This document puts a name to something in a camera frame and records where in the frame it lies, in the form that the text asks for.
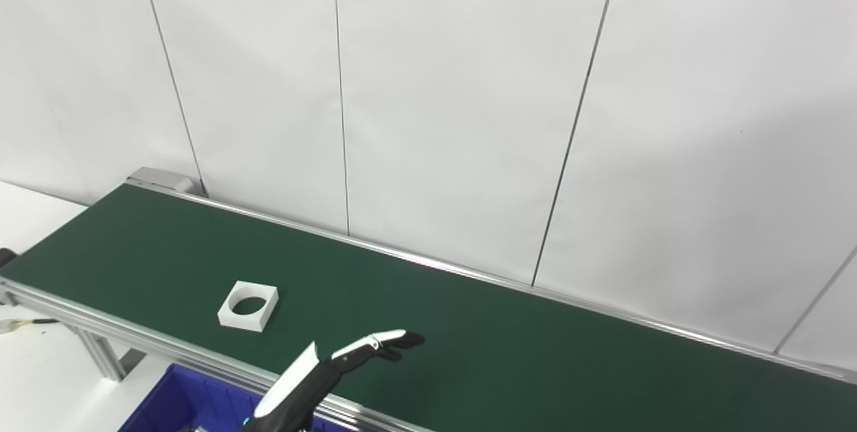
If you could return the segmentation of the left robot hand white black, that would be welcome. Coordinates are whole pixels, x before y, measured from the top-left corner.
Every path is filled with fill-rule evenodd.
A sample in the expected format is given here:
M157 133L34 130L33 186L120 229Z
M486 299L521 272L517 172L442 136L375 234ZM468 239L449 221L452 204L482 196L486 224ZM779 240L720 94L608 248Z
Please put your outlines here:
M425 337L404 329L368 334L321 360L312 342L262 397L241 431L310 431L315 409L343 375L373 358L401 360L401 350L422 346Z

